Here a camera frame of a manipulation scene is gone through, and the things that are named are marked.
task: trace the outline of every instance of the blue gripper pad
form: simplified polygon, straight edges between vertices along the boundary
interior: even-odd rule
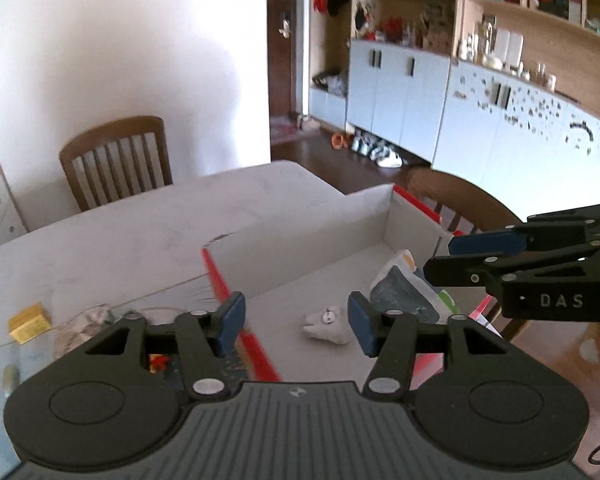
[[[244,294],[232,294],[220,308],[226,308],[227,306],[228,310],[222,316],[222,328],[218,336],[218,357],[226,357],[232,352],[235,339],[244,327],[246,319],[246,300]]]
[[[526,240],[512,231],[456,236],[449,242],[449,254],[451,256],[488,253],[516,256],[525,250]]]
[[[374,336],[369,314],[352,294],[349,295],[347,303],[349,325],[360,343],[360,348],[366,356],[378,357],[378,340]]]

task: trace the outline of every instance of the ribbed gray panel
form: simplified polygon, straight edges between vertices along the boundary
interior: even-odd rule
[[[586,476],[568,463],[539,472],[502,473],[458,462],[424,440],[400,406],[363,399],[353,383],[247,383],[232,400],[196,407],[169,444],[133,465],[78,475],[27,463],[10,478],[582,480]]]

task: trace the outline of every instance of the wooden shelf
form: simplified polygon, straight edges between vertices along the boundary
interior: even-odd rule
[[[525,19],[530,22],[542,23],[553,23],[559,27],[563,27],[567,32],[580,31],[584,34],[597,38],[600,41],[600,34],[595,33],[593,30],[589,30],[581,25],[576,25],[570,21],[554,16],[548,12],[542,12],[542,10],[533,10],[528,7],[522,7],[518,4],[510,4],[509,2],[501,2],[499,0],[469,0],[474,2],[487,11],[490,14],[497,14],[499,11],[503,12],[519,12],[525,15]]]

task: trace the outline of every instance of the white wall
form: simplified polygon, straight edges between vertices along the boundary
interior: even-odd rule
[[[266,0],[0,0],[0,162],[31,228],[78,211],[79,132],[161,116],[174,182],[269,162]]]

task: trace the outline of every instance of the doormat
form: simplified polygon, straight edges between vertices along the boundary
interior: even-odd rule
[[[287,116],[269,118],[269,133],[272,146],[293,142],[294,140],[308,139],[320,135],[320,128],[315,130],[301,130]]]

